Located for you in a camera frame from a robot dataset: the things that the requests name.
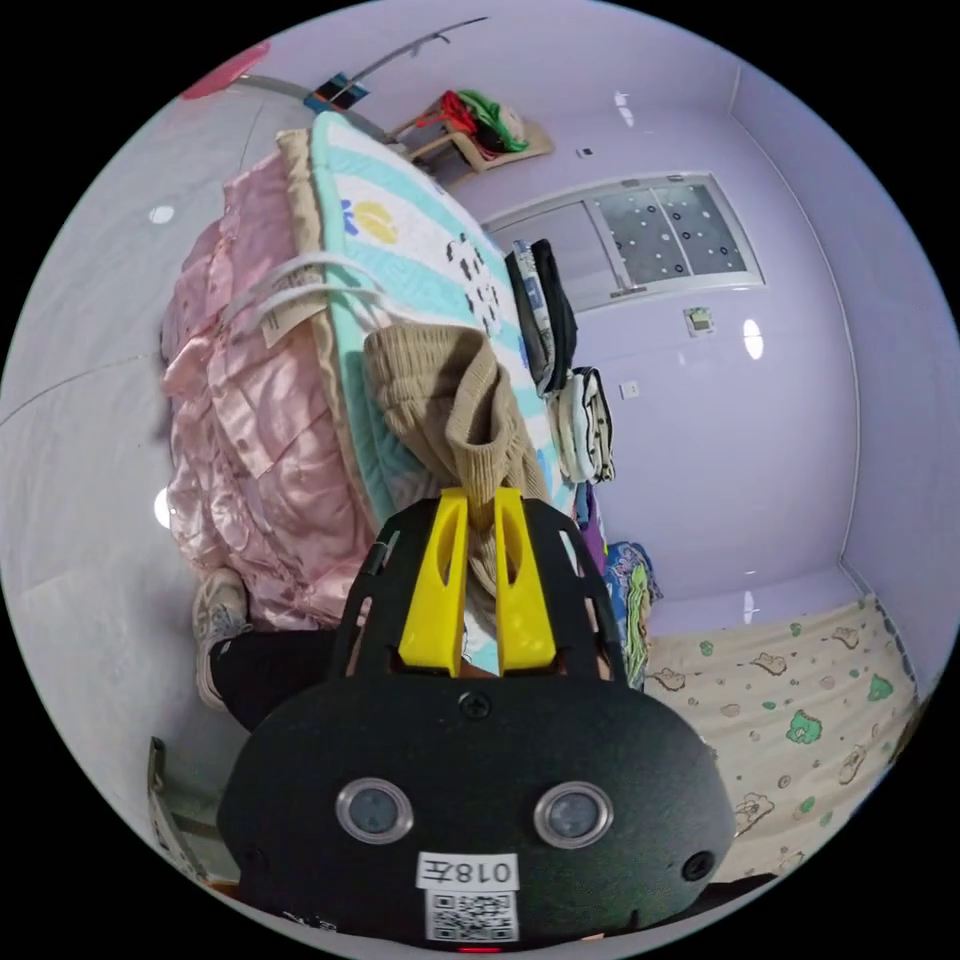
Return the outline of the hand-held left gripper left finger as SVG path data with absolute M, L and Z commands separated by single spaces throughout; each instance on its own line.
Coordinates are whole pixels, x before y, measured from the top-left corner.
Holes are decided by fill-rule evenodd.
M 427 531 L 398 646 L 406 668 L 461 667 L 468 552 L 466 494 L 445 489 Z

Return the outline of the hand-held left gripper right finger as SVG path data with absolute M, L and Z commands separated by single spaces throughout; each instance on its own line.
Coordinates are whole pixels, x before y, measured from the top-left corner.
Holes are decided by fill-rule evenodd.
M 496 631 L 502 671 L 545 671 L 556 645 L 525 503 L 513 488 L 494 501 Z

